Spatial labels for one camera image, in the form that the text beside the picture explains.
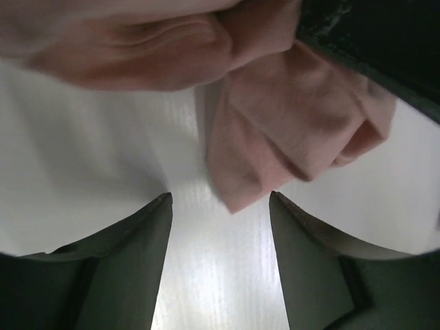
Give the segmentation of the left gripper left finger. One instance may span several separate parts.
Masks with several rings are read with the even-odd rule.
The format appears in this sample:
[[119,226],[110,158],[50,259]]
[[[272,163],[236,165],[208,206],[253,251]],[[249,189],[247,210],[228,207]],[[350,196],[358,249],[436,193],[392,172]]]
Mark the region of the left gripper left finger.
[[52,253],[1,255],[2,329],[150,329],[172,225],[164,193]]

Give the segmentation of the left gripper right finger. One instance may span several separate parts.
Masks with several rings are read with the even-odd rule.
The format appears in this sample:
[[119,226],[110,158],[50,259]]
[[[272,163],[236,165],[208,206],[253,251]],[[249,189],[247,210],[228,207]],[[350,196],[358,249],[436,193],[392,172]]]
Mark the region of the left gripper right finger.
[[439,251],[418,255],[355,238],[279,192],[269,198],[291,329],[438,329]]

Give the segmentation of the pink t-shirt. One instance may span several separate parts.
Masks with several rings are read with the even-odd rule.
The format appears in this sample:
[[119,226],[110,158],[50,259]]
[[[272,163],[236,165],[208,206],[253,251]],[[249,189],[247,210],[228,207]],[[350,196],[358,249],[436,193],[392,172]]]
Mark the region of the pink t-shirt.
[[1,57],[88,89],[223,81],[208,149],[238,212],[388,138],[393,94],[296,39],[299,1],[2,1]]

